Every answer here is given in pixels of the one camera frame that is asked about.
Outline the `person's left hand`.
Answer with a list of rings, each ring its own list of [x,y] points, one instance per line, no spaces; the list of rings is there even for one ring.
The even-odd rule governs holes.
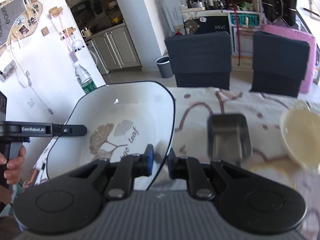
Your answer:
[[[24,146],[20,148],[17,158],[7,160],[5,156],[0,153],[1,165],[5,165],[6,168],[3,172],[3,177],[8,185],[15,185],[20,181],[22,166],[25,161],[26,149]]]

